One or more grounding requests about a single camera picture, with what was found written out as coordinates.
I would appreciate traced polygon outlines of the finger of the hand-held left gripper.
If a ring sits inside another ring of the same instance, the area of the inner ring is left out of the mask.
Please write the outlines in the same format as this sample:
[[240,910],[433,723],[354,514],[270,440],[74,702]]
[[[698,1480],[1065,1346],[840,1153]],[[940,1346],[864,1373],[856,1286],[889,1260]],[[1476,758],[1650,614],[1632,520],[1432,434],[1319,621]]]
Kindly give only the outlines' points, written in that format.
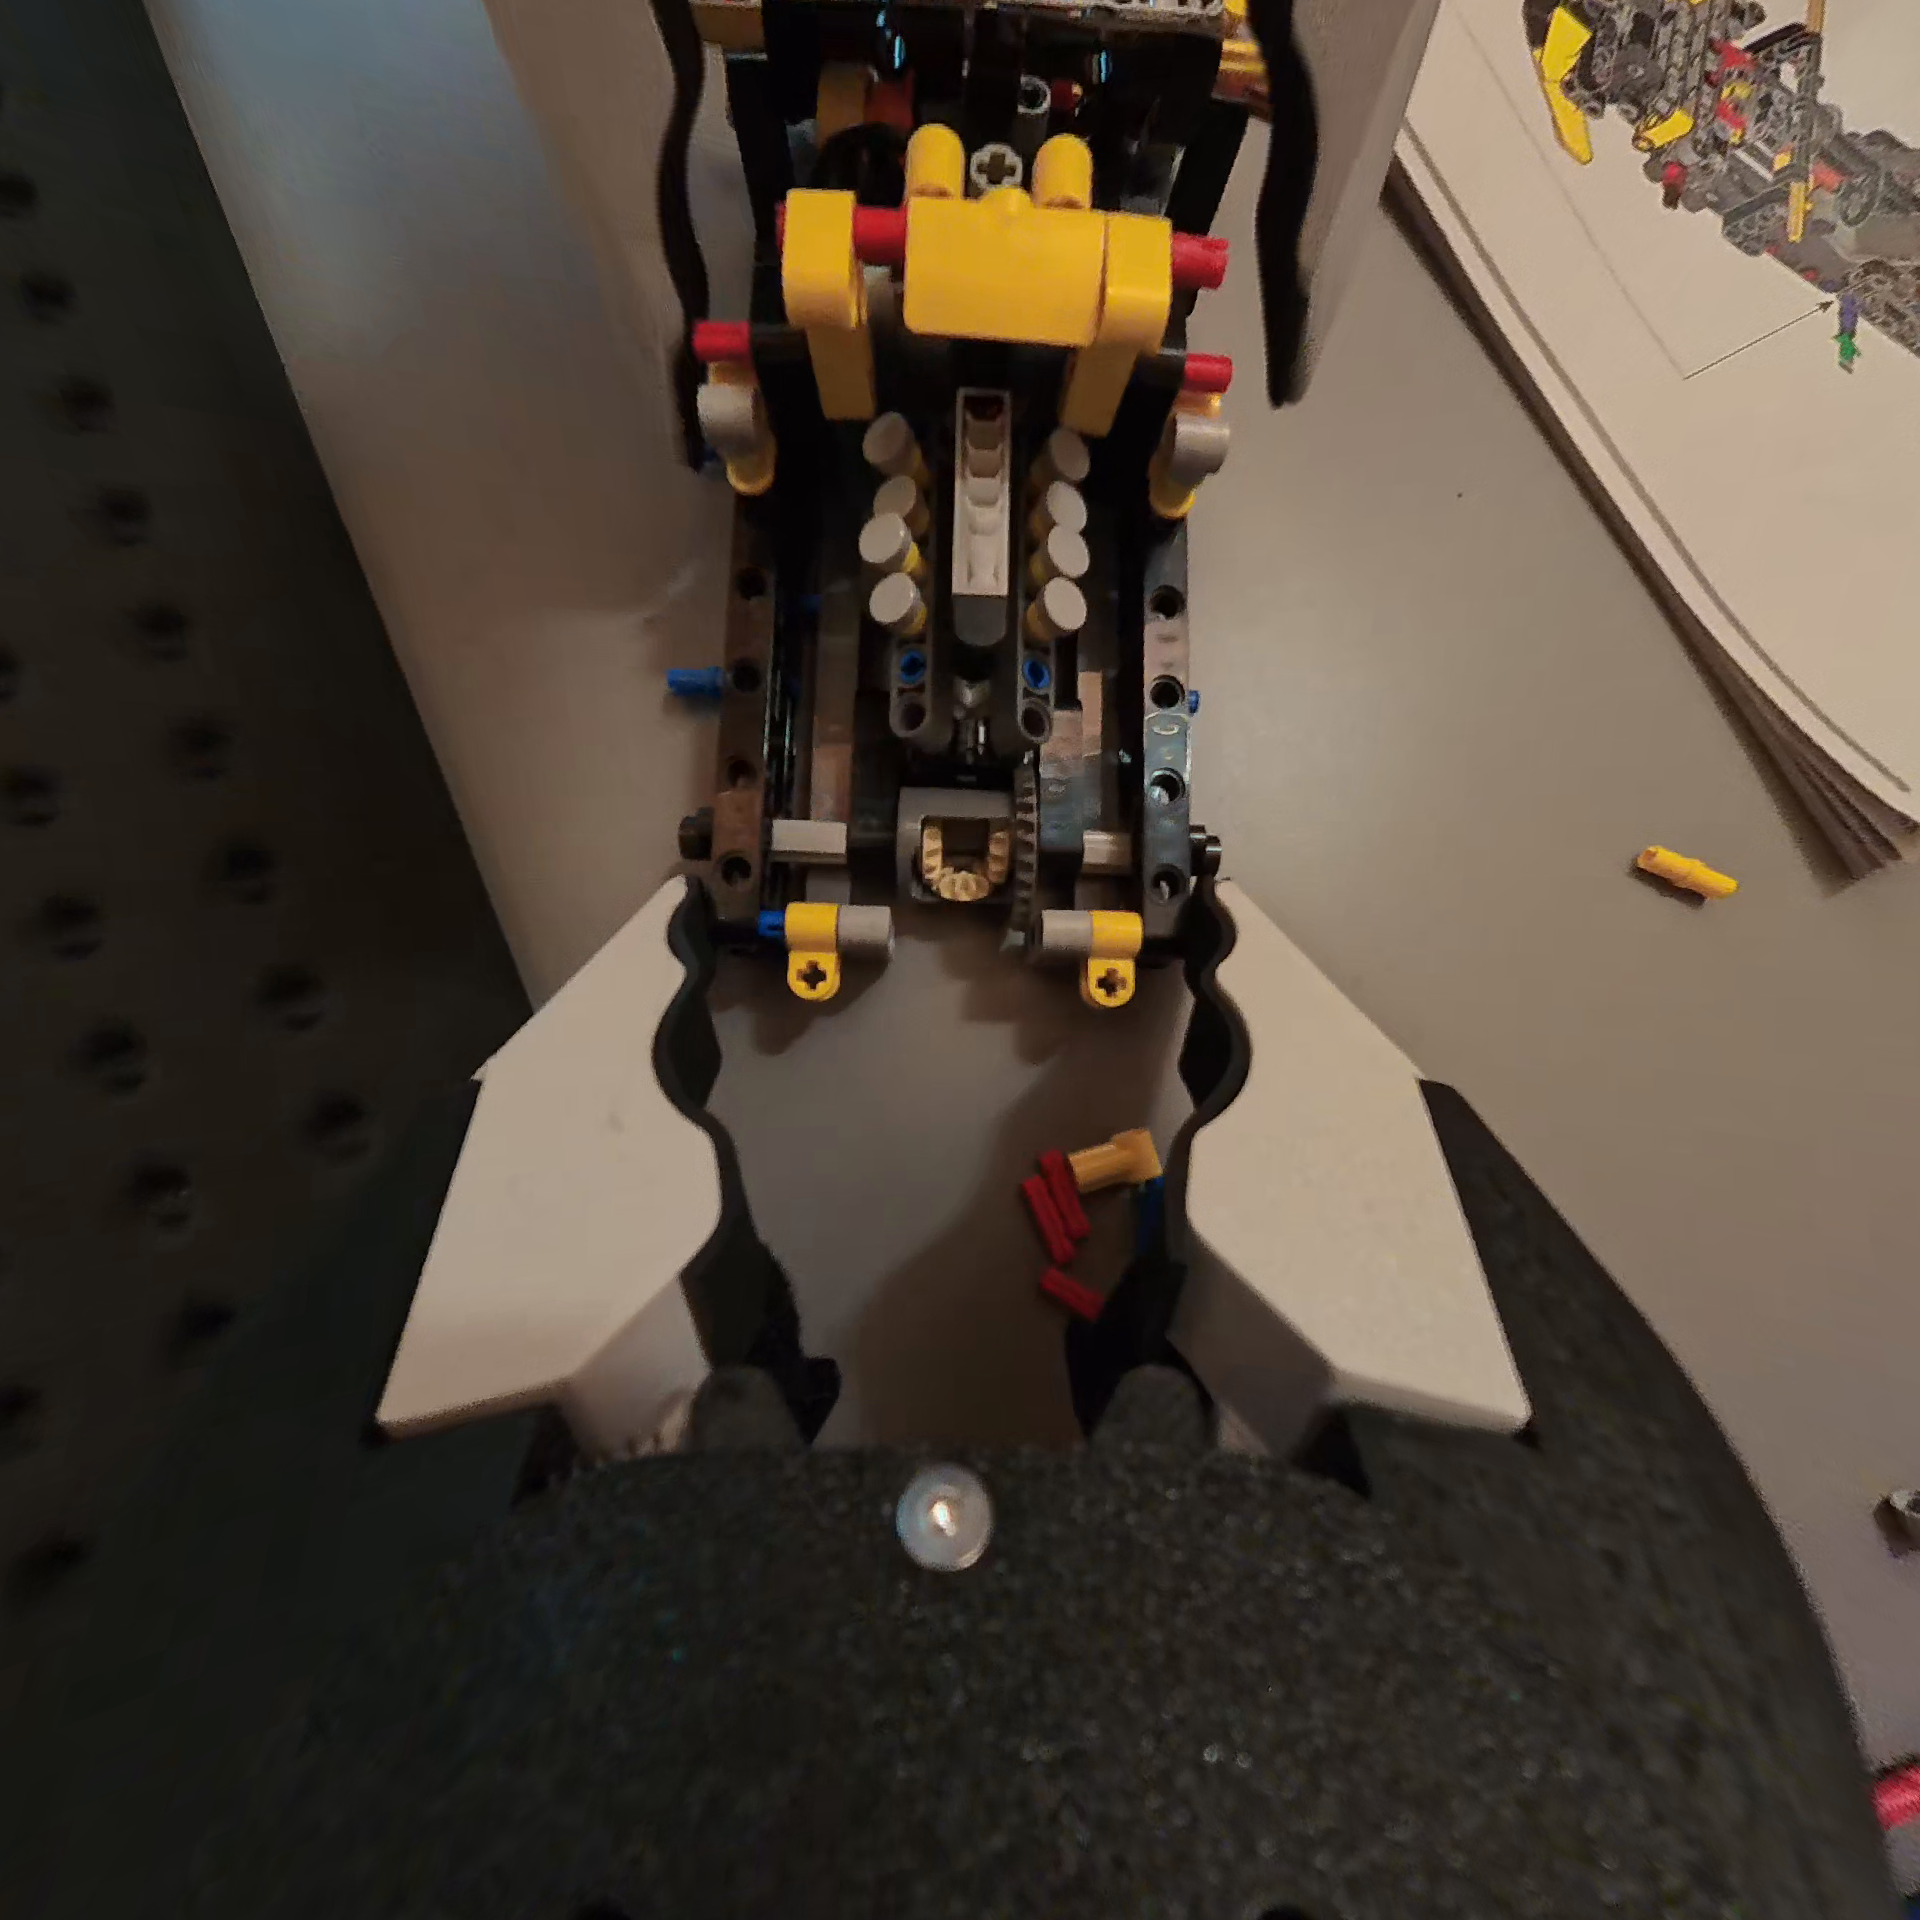
[[1304,394],[1384,190],[1434,3],[1252,3],[1266,76],[1255,204],[1264,384]]
[[689,3],[487,3],[541,153],[573,206],[678,464],[706,467],[692,329],[712,290],[692,213],[706,46]]

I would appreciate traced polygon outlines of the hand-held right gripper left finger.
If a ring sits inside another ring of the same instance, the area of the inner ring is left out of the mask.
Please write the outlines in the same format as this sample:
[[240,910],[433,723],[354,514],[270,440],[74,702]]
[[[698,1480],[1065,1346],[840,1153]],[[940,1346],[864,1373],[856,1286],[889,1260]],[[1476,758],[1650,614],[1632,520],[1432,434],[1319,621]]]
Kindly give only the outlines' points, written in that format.
[[646,906],[480,1069],[375,1410],[388,1436],[553,1408],[626,1456],[710,1373],[753,1370],[805,1442],[840,1392],[812,1355],[736,1144],[696,881]]

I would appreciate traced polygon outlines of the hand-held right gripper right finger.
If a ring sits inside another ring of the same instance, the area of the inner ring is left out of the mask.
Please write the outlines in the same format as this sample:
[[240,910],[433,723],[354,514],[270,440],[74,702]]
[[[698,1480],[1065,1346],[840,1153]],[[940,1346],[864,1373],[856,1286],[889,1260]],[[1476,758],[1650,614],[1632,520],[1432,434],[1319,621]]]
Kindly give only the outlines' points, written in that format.
[[1065,1338],[1082,1434],[1141,1370],[1272,1458],[1376,1410],[1519,1436],[1529,1394],[1412,1060],[1232,881],[1184,914],[1190,1113],[1141,1252]]

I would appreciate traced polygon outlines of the small yellow grey lego connector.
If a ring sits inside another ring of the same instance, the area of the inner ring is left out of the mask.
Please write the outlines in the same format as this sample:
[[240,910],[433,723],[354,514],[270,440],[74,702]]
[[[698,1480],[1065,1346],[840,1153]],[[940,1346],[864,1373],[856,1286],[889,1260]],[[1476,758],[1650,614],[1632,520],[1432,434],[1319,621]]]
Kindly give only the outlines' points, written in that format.
[[840,993],[845,962],[885,966],[896,920],[885,902],[793,901],[757,914],[759,938],[783,954],[783,986],[806,1003]]

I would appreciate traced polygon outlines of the black yellow lego car chassis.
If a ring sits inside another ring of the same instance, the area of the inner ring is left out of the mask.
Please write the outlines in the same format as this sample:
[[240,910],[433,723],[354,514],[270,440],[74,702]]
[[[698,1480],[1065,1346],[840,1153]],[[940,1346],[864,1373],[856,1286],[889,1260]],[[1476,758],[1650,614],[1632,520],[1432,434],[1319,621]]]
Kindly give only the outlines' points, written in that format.
[[1257,44],[1230,4],[692,12],[709,320],[776,441],[730,492],[776,569],[761,907],[957,907],[1118,1011],[1218,865],[1185,521],[1232,360],[1188,317]]

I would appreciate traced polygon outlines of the black lego beam blue pins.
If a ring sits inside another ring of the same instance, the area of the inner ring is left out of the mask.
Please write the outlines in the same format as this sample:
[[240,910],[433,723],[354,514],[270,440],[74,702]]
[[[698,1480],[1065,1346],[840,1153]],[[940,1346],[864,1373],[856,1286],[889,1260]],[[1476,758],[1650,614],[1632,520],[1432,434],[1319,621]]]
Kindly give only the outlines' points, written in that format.
[[761,505],[736,501],[717,657],[714,748],[696,808],[678,820],[678,858],[734,942],[759,939],[776,748],[776,549]]

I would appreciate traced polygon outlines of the scattered loose lego pieces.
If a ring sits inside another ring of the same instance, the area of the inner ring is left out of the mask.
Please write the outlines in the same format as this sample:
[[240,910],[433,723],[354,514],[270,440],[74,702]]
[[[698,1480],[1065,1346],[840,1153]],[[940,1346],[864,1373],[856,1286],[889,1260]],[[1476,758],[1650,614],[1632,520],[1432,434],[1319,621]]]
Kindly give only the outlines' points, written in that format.
[[1094,1324],[1108,1296],[1072,1272],[1092,1234],[1087,1202],[1101,1194],[1125,1194],[1133,1208],[1136,1252],[1157,1246],[1166,1184],[1152,1134],[1130,1130],[1074,1153],[1046,1149],[1038,1155],[1016,1190],[1046,1257],[1040,1293],[1062,1308],[1076,1325]]

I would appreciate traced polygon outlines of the open lego instruction booklet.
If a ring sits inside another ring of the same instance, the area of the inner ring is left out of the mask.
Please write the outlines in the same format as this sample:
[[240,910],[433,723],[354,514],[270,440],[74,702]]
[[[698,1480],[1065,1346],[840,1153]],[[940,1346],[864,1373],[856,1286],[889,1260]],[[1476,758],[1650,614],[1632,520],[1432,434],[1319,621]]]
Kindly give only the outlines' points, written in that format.
[[1430,243],[1853,877],[1916,861],[1917,4],[1440,4]]

